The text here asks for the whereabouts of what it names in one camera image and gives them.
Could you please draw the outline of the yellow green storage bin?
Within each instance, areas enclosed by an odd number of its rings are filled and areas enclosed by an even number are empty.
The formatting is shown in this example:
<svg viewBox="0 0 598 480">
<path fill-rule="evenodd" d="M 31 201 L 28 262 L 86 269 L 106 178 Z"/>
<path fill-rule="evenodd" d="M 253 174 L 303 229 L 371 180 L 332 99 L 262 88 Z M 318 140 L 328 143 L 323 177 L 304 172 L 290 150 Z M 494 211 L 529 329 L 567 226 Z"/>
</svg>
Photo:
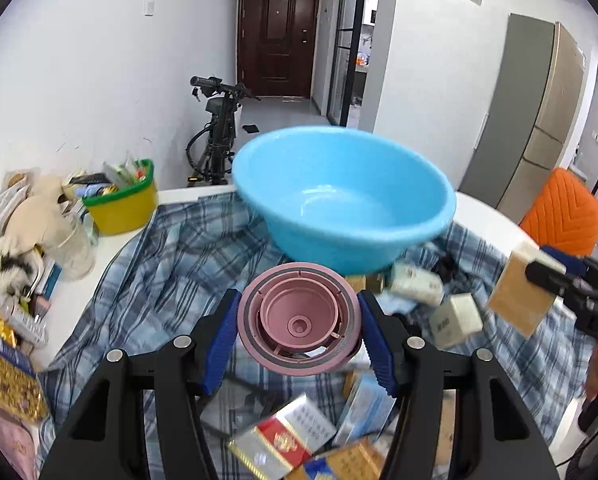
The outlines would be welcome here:
<svg viewBox="0 0 598 480">
<path fill-rule="evenodd" d="M 141 229 L 150 222 L 158 205 L 155 168 L 151 159 L 139 159 L 143 177 L 138 182 L 101 196 L 83 198 L 82 203 L 104 236 Z"/>
</svg>

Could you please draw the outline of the light blue plastic basin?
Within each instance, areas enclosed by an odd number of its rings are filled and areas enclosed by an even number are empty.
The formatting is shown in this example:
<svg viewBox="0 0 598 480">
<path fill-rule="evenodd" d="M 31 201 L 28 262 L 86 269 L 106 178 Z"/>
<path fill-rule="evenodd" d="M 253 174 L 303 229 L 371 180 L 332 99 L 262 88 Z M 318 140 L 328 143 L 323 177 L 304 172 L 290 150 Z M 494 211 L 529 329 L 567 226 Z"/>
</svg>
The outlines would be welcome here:
<svg viewBox="0 0 598 480">
<path fill-rule="evenodd" d="M 261 134 L 238 151 L 232 176 L 286 256 L 341 275 L 391 266 L 441 234 L 456 211 L 453 185 L 427 158 L 354 129 Z"/>
</svg>

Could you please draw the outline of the light blue barcode box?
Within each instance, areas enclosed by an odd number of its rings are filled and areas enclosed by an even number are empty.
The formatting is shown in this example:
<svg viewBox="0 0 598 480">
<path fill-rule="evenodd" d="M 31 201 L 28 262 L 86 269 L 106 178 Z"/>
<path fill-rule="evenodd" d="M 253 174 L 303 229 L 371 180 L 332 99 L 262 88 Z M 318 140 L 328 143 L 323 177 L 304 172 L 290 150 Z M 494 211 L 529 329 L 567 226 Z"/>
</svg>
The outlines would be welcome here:
<svg viewBox="0 0 598 480">
<path fill-rule="evenodd" d="M 395 398 L 380 386 L 373 373 L 354 375 L 354 382 L 331 444 L 347 445 L 384 429 L 395 406 Z"/>
</svg>

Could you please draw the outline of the black square frame box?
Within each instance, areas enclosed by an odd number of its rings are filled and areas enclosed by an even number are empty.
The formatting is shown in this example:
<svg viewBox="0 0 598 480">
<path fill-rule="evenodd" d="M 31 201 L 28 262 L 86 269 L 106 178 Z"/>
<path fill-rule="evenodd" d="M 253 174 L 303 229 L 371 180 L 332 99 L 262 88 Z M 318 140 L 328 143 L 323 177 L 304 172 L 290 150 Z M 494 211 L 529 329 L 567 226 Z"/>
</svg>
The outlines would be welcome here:
<svg viewBox="0 0 598 480">
<path fill-rule="evenodd" d="M 209 434 L 226 440 L 253 424 L 262 409 L 259 392 L 253 385 L 226 376 L 211 398 L 199 401 L 199 418 Z"/>
</svg>

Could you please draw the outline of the gold blue cigarette pack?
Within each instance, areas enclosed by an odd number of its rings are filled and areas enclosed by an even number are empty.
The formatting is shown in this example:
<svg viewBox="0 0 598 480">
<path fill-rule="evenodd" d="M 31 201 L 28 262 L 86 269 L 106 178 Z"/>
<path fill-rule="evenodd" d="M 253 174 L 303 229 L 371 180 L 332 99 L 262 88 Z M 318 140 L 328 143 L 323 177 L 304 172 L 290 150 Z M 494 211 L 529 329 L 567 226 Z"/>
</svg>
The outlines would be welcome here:
<svg viewBox="0 0 598 480">
<path fill-rule="evenodd" d="M 386 453 L 363 438 L 310 458 L 285 476 L 288 480 L 373 480 L 380 477 Z"/>
</svg>

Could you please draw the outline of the black framed glass door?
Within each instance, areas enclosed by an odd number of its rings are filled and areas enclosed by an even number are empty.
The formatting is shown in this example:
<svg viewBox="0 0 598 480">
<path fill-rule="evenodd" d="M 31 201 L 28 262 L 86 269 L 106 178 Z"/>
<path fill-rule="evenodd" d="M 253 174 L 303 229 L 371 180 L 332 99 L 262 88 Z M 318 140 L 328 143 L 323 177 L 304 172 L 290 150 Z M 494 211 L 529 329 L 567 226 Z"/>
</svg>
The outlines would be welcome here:
<svg viewBox="0 0 598 480">
<path fill-rule="evenodd" d="M 378 0 L 338 0 L 326 112 L 333 125 L 359 128 L 377 10 Z"/>
</svg>

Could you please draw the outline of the cereal jar black lid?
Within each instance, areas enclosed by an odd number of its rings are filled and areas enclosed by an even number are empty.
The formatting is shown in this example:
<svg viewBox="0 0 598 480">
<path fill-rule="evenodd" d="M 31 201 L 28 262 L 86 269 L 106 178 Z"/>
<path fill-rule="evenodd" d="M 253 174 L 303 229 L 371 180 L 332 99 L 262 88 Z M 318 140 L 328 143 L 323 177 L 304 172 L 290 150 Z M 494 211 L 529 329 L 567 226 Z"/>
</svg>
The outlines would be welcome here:
<svg viewBox="0 0 598 480">
<path fill-rule="evenodd" d="M 1 337 L 0 408 L 30 424 L 42 422 L 48 414 L 45 397 L 30 359 Z"/>
</svg>

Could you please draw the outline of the gold cigarette pack by basin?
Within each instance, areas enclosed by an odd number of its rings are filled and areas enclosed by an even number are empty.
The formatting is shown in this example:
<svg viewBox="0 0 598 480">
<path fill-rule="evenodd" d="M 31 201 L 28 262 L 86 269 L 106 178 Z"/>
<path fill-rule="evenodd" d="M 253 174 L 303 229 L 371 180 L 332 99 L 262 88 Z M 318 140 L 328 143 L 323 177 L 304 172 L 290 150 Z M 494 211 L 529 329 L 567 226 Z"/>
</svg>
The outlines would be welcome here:
<svg viewBox="0 0 598 480">
<path fill-rule="evenodd" d="M 356 294 L 362 290 L 369 290 L 377 295 L 381 294 L 385 288 L 385 277 L 382 273 L 347 275 L 345 280 Z"/>
</svg>

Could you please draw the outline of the black bicycle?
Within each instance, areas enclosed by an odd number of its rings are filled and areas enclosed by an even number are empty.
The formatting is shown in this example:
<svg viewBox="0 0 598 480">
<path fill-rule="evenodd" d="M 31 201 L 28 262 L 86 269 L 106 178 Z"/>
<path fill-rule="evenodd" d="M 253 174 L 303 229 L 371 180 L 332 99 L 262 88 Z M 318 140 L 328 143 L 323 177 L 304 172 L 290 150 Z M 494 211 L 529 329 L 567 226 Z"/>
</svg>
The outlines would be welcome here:
<svg viewBox="0 0 598 480">
<path fill-rule="evenodd" d="M 218 77 L 193 76 L 189 83 L 192 96 L 197 101 L 200 101 L 200 94 L 207 99 L 206 110 L 210 120 L 186 145 L 185 155 L 192 169 L 187 186 L 226 185 L 226 177 L 232 174 L 235 157 L 233 148 L 237 137 L 237 110 L 244 99 L 261 99 L 242 82 L 231 86 Z"/>
</svg>

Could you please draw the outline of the pink plastic cup lid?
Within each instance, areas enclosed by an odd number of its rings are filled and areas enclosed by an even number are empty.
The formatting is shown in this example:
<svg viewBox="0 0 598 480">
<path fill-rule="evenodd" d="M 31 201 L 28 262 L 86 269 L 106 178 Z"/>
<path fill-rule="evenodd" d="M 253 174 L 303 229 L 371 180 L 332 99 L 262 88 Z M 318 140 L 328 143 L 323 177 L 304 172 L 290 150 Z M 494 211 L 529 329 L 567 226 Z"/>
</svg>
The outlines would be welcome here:
<svg viewBox="0 0 598 480">
<path fill-rule="evenodd" d="M 259 274 L 241 293 L 237 332 L 261 366 L 286 376 L 338 370 L 361 347 L 357 293 L 338 273 L 292 262 Z"/>
</svg>

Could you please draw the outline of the orange chair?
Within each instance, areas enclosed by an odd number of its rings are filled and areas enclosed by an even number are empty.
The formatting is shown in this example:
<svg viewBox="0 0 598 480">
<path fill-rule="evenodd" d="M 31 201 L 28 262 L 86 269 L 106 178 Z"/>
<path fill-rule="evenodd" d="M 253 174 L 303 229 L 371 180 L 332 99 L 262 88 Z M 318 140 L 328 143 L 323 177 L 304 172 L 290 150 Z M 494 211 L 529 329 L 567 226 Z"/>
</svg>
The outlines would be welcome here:
<svg viewBox="0 0 598 480">
<path fill-rule="evenodd" d="M 538 246 L 590 256 L 598 240 L 598 199 L 570 171 L 556 168 L 519 226 Z"/>
</svg>

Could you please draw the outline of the cream long narrow box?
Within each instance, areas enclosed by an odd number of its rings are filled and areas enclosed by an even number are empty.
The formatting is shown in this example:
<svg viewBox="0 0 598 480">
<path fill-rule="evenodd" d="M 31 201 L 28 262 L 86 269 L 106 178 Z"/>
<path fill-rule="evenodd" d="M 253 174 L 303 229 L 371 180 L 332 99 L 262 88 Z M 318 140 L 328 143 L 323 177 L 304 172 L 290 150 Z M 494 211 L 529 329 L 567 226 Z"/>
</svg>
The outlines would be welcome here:
<svg viewBox="0 0 598 480">
<path fill-rule="evenodd" d="M 403 262 L 392 266 L 389 292 L 430 307 L 439 307 L 444 297 L 443 282 L 438 274 Z"/>
</svg>

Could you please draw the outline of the red white cigarette pack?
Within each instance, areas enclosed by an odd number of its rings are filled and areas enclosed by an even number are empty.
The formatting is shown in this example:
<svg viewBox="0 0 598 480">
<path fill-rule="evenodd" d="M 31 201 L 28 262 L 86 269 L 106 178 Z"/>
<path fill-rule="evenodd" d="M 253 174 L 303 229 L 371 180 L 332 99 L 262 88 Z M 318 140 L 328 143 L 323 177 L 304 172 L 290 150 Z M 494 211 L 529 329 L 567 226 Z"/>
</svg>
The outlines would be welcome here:
<svg viewBox="0 0 598 480">
<path fill-rule="evenodd" d="M 328 443 L 336 427 L 304 393 L 229 440 L 257 479 L 282 479 Z"/>
</svg>

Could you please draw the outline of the cream square carton box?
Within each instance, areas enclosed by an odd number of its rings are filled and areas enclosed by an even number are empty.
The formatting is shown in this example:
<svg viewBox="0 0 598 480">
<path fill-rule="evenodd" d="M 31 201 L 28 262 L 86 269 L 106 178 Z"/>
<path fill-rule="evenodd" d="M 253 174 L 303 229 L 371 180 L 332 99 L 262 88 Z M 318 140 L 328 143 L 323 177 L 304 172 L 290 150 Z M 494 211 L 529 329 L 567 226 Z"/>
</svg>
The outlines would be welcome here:
<svg viewBox="0 0 598 480">
<path fill-rule="evenodd" d="M 483 323 L 471 294 L 448 296 L 428 320 L 437 348 L 450 349 L 482 331 Z"/>
</svg>

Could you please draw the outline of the cream orange carton box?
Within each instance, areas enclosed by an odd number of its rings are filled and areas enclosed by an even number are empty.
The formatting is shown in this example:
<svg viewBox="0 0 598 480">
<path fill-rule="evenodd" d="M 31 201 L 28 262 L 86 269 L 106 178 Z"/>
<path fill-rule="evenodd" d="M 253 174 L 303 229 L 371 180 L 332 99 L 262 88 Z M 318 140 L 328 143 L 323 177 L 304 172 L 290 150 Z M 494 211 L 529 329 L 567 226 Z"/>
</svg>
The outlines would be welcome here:
<svg viewBox="0 0 598 480">
<path fill-rule="evenodd" d="M 566 267 L 529 242 L 522 242 L 514 249 L 505 264 L 488 301 L 488 307 L 512 325 L 524 338 L 529 339 L 538 328 L 556 296 L 546 292 L 526 278 L 527 265 L 533 261 L 543 263 L 560 274 Z"/>
</svg>

